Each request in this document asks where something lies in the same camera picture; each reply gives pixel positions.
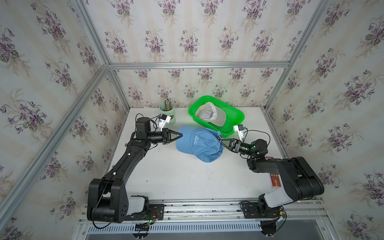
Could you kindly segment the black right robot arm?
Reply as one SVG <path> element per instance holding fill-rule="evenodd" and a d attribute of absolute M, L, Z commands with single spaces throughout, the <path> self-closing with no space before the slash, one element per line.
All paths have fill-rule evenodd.
<path fill-rule="evenodd" d="M 220 143 L 233 153 L 247 155 L 247 164 L 252 172 L 277 175 L 279 178 L 281 187 L 259 196 L 260 212 L 311 199 L 325 191 L 322 181 L 303 157 L 267 159 L 268 144 L 262 139 L 251 144 L 236 139 L 221 139 Z"/>

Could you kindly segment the light blue baseball cap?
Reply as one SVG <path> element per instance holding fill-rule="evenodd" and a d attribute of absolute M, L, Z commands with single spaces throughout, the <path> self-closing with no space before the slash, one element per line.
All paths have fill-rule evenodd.
<path fill-rule="evenodd" d="M 182 126 L 178 132 L 183 135 L 176 141 L 176 148 L 181 153 L 194 155 L 205 163 L 214 162 L 223 153 L 224 146 L 220 143 L 222 135 L 219 131 Z"/>

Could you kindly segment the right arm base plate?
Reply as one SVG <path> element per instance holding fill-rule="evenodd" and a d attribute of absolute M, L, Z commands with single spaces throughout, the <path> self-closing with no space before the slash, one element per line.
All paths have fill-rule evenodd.
<path fill-rule="evenodd" d="M 239 203 L 245 219 L 279 219 L 284 214 L 282 206 L 270 208 L 263 203 L 242 201 Z"/>

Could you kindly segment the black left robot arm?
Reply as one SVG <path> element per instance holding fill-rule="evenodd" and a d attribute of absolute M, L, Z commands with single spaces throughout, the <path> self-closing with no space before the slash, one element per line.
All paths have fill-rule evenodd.
<path fill-rule="evenodd" d="M 139 215 L 151 215 L 149 198 L 128 197 L 126 183 L 137 164 L 146 156 L 152 145 L 167 145 L 183 137 L 182 133 L 163 128 L 152 131 L 148 117 L 136 120 L 126 150 L 119 161 L 100 179 L 89 184 L 87 219 L 92 222 L 122 223 L 138 219 Z"/>

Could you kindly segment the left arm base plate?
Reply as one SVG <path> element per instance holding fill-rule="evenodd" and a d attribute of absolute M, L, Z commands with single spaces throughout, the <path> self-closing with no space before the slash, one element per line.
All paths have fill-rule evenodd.
<path fill-rule="evenodd" d="M 164 204 L 150 204 L 140 213 L 127 215 L 124 221 L 159 221 L 163 220 L 165 213 Z"/>

